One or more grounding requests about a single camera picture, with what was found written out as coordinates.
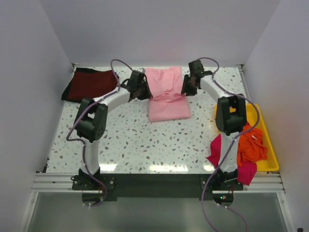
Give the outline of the pink t shirt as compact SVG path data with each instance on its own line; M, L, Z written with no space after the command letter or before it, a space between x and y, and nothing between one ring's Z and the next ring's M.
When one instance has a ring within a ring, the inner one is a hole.
M148 115L151 122L191 117L188 100L182 94L181 67L147 68L145 74L151 92L148 101Z

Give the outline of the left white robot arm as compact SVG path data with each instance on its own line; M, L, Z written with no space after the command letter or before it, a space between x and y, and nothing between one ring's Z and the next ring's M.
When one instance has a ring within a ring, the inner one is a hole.
M108 113L133 99L145 100L151 97L147 77L144 72L133 70L130 77L118 83L110 93L97 98L84 98L73 124L78 138L67 141L82 142L82 165L79 175L85 174L83 184L88 189L96 189L100 184L98 144L106 130Z

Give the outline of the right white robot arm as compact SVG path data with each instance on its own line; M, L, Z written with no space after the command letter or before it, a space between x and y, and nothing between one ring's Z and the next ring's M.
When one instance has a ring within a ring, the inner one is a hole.
M214 78L215 71L206 71L200 59L188 64L189 74L184 76L182 94L194 96L199 89L217 101L215 123L221 136L221 154L218 166L223 173L237 170L238 135L247 124L245 97L226 90Z

